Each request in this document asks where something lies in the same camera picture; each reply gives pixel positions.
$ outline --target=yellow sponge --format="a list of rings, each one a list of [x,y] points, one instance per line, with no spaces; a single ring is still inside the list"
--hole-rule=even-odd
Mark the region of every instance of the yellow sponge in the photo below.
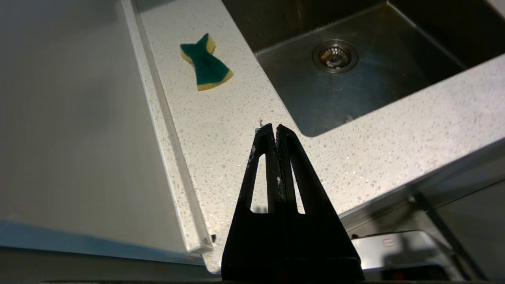
[[[233,72],[212,55],[215,47],[208,33],[197,43],[181,44],[182,58],[194,66],[199,91],[216,87],[233,76]]]

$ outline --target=countertop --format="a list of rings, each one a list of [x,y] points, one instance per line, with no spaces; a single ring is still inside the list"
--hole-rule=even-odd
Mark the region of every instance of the countertop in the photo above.
[[[131,8],[128,1],[123,1],[125,5]],[[337,213],[505,137],[505,56],[327,133],[306,137],[298,131],[220,0],[168,1],[139,7],[136,13],[140,16],[132,19],[129,10],[125,12],[127,20],[130,16],[130,33],[141,70],[147,70],[144,65],[149,64],[141,53],[152,57],[151,73],[141,75],[148,101],[153,104],[153,122],[159,133],[167,131],[167,120],[175,127],[175,132],[168,130],[170,141],[160,136],[161,152],[164,155],[164,149],[171,151],[170,147],[177,143],[183,154],[183,162],[181,157],[176,162],[164,155],[167,172],[170,168],[187,170],[190,179],[185,189],[180,188],[183,182],[172,185],[170,194],[189,250],[195,251],[195,238],[216,235],[213,249],[208,251],[204,241],[202,250],[207,251],[203,258],[211,272],[220,271],[235,203],[260,122],[274,126],[282,123],[297,133]],[[132,31],[134,25],[140,28]],[[194,69],[181,58],[179,45],[196,42],[207,32],[216,43],[214,55],[233,70],[234,76],[216,88],[197,91]],[[157,80],[157,91],[148,89]],[[157,111],[163,99],[156,102],[154,92],[161,92],[166,98],[169,112],[164,112],[165,117]],[[259,171],[258,176],[262,175],[264,171]],[[184,176],[178,178],[171,172],[169,181],[178,180],[184,180]],[[266,204],[264,187],[258,185],[253,207]],[[191,207],[192,202],[197,203],[196,210]],[[200,217],[205,225],[198,221]]]

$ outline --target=stainless steel sink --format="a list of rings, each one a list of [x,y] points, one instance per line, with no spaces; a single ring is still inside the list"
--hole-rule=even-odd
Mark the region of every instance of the stainless steel sink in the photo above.
[[[307,136],[505,53],[485,0],[223,3]]]

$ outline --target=countertop edge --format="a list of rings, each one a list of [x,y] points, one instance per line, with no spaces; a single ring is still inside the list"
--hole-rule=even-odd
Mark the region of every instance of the countertop edge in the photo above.
[[[248,139],[253,135],[253,124],[257,124],[257,118],[262,118],[268,122],[288,122],[289,127],[295,130],[295,125],[287,116],[287,110],[275,96],[271,83],[252,52],[246,50],[245,40],[239,38],[238,29],[231,18],[224,15],[225,9],[222,6],[217,1],[205,4],[196,1],[170,2],[164,7],[156,8],[159,11],[150,12],[146,16],[148,18],[144,19],[146,27],[150,22],[150,28],[153,29],[149,44],[155,58],[158,56],[158,73],[164,79],[165,95],[170,96],[169,105],[174,107],[172,118],[177,122],[179,131],[175,138],[181,141],[185,149],[184,157],[188,170],[192,173],[193,190],[199,194],[201,209],[207,218],[207,230],[218,234],[214,250],[203,255],[208,270],[214,273],[219,272],[228,230],[226,226],[229,226],[229,220],[223,218],[230,218],[232,207],[236,203],[235,190],[239,185],[237,177],[243,174],[241,157],[242,153],[246,155],[244,149],[250,147],[252,140]],[[194,17],[187,17],[194,13],[199,13],[198,21]],[[216,16],[224,16],[224,19],[216,20]],[[231,82],[223,84],[217,90],[201,94],[193,90],[191,73],[194,71],[181,65],[180,54],[174,47],[176,42],[191,42],[208,30],[214,31],[217,42],[226,42],[218,49],[217,52],[221,52],[218,55],[225,58],[225,63],[229,63],[230,67],[240,68],[238,71],[242,73],[247,72],[247,76],[240,77],[241,73],[236,72]],[[345,204],[334,202],[337,212],[351,210],[503,138],[505,129],[494,123],[504,108],[495,103],[497,95],[502,93],[505,86],[498,79],[503,72],[500,67],[503,62],[505,56],[497,57],[319,137],[300,137],[304,146],[312,145],[312,149],[306,151],[313,158],[314,166],[320,169],[320,177],[326,180],[330,172],[335,175],[334,181],[328,182],[325,188],[328,195],[334,197],[333,202],[344,197]],[[249,82],[252,86],[247,86],[250,89],[246,89],[245,84]],[[249,97],[246,99],[251,100],[250,104],[231,101],[240,91],[247,91]],[[196,95],[199,99],[191,101]],[[264,104],[261,111],[254,110],[254,114],[240,112],[254,106],[258,98]],[[188,101],[192,103],[191,108],[183,110]],[[223,118],[221,115],[225,111],[228,116]],[[226,142],[226,147],[211,145],[214,137],[208,135],[214,134],[212,127],[222,130],[220,136],[216,135],[216,140],[226,138],[222,140],[223,143]],[[206,144],[206,151],[199,148],[200,140],[210,142],[209,145]],[[240,157],[232,157],[233,162],[224,160],[222,148],[230,149],[234,156]],[[322,151],[327,152],[326,157],[317,155]],[[331,170],[323,174],[325,167]],[[226,172],[228,179],[233,182],[221,184],[222,178],[223,182],[226,181]]]
[[[176,162],[181,157],[177,157],[174,151],[174,143],[179,142],[177,137],[174,137],[176,135],[174,132],[175,128],[173,131],[169,129],[172,118],[168,105],[166,109],[163,109],[163,104],[160,102],[160,97],[158,96],[162,94],[161,97],[165,97],[161,85],[157,86],[156,84],[156,74],[154,74],[156,67],[153,68],[149,62],[148,51],[145,49],[145,35],[142,36],[141,34],[143,31],[142,22],[133,0],[122,0],[121,4],[133,44],[182,239],[188,252],[202,254],[212,250],[211,238],[203,222],[201,211],[194,208],[195,206],[198,207],[198,203],[192,204],[194,201],[191,200],[186,192],[183,177],[180,173],[181,169]],[[200,223],[197,220],[198,216],[195,216],[195,214],[200,214]]]

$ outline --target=green scouring pad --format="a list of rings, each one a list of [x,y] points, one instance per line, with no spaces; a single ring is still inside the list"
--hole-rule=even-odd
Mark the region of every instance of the green scouring pad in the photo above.
[[[233,76],[233,72],[212,55],[215,47],[208,33],[197,43],[181,44],[182,57],[194,66],[199,91],[218,86]]]

